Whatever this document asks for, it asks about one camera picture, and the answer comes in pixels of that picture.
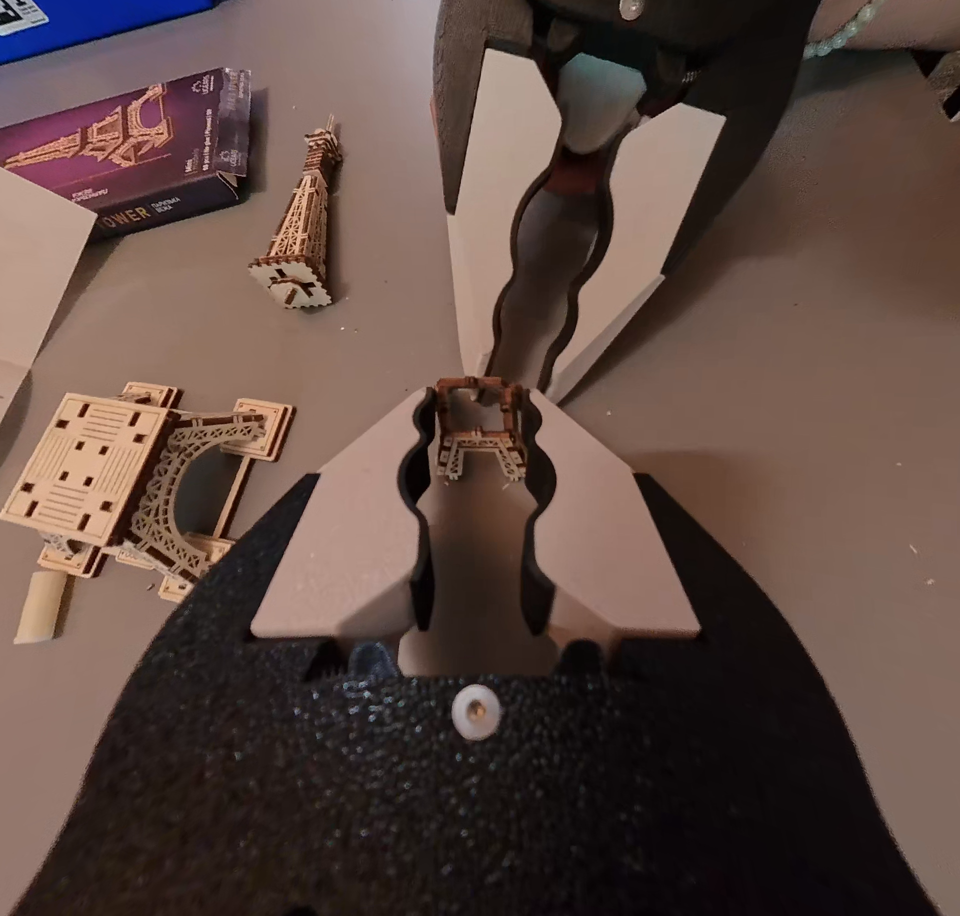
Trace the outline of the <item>person's right forearm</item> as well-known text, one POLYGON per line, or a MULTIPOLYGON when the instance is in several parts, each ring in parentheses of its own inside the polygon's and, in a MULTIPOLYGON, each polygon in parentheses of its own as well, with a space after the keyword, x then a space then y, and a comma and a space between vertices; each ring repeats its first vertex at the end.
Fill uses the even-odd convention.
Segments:
MULTIPOLYGON (((808 42, 836 34, 868 0, 822 0, 808 42)), ((885 0, 847 44, 859 51, 923 49, 954 51, 959 47, 959 0, 885 0)))

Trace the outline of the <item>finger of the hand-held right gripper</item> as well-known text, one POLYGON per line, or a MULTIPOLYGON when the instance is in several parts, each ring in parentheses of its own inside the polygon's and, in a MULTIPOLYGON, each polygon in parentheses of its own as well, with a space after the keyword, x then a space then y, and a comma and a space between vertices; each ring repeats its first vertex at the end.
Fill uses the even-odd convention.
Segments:
POLYGON ((562 117, 534 60, 487 49, 456 210, 447 216, 462 374, 488 374, 520 218, 557 152, 562 117))
POLYGON ((577 295, 577 320, 541 390, 563 401, 663 280, 663 268, 723 115, 680 104, 628 132, 609 179, 612 232, 577 295))

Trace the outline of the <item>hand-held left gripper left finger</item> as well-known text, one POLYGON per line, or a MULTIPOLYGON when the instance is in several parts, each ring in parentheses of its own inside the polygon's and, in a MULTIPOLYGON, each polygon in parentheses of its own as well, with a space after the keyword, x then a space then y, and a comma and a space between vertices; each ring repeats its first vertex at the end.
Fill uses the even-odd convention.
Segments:
POLYGON ((435 580, 417 503, 429 488, 436 391, 417 390, 318 472, 250 629, 344 649, 429 628, 435 580))

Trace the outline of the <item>wooden tower base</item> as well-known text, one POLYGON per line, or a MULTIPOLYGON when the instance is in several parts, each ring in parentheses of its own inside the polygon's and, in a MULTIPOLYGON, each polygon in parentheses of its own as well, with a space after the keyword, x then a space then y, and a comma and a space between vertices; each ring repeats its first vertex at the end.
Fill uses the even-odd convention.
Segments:
POLYGON ((90 579, 113 558, 160 574, 160 597, 179 603, 232 548, 250 472, 278 461, 296 408, 241 397, 193 411, 183 393, 129 381, 64 396, 2 507, 41 537, 40 568, 90 579))

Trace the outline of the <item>tower instruction sheet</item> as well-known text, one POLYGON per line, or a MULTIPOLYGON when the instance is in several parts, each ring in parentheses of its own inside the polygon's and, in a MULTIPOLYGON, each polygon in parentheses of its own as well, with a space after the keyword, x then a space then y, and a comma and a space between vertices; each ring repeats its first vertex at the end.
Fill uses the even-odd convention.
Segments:
POLYGON ((96 214, 1 171, 1 417, 32 367, 96 214))

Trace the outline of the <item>small wooden tower midsection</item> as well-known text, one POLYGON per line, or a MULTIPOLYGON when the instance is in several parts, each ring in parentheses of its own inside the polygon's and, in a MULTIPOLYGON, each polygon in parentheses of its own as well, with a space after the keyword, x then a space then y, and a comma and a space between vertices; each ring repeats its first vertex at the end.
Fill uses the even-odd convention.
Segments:
POLYGON ((503 475, 510 482, 525 479, 527 451, 522 442, 522 396, 520 384, 507 384, 501 377, 447 377, 438 380, 436 392, 436 418, 438 421, 439 446, 437 475, 448 481, 457 481, 463 474, 463 459, 466 453, 493 454, 503 475), (487 392, 497 398, 502 416, 500 429, 484 429, 476 426, 469 430, 457 430, 451 422, 451 398, 456 392, 468 391, 475 396, 487 392))

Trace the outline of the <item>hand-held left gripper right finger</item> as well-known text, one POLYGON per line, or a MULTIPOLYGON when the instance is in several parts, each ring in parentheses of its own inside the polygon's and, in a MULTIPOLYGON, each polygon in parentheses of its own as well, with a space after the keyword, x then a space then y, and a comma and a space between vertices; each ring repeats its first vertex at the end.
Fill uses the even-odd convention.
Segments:
POLYGON ((691 638, 701 626, 633 471, 539 391, 525 391, 520 606, 559 649, 587 640, 691 638))

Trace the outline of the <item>wooden tower spire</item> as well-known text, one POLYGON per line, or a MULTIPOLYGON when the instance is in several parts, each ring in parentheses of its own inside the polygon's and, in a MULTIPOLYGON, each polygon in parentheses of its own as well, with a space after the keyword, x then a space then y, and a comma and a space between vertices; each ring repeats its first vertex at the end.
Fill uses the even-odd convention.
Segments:
POLYGON ((265 255, 248 266, 251 277, 286 310, 332 303, 327 284, 330 190, 342 163, 339 127, 330 115, 307 134, 301 176, 265 255))

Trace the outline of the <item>purple tower kit box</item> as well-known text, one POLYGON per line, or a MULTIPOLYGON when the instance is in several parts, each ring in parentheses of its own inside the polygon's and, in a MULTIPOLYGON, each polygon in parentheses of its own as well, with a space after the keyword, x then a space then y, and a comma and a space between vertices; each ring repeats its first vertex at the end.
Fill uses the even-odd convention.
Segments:
POLYGON ((232 207, 250 82, 214 68, 3 128, 2 168, 92 211, 91 242, 232 207))

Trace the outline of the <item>pale wax stick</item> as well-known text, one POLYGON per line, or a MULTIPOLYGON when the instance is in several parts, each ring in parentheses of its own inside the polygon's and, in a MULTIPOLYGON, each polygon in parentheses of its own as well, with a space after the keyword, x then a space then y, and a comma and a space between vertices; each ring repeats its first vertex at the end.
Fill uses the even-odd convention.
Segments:
POLYGON ((54 638, 68 580, 69 574, 59 570, 41 570, 31 575, 13 640, 15 645, 39 644, 54 638))

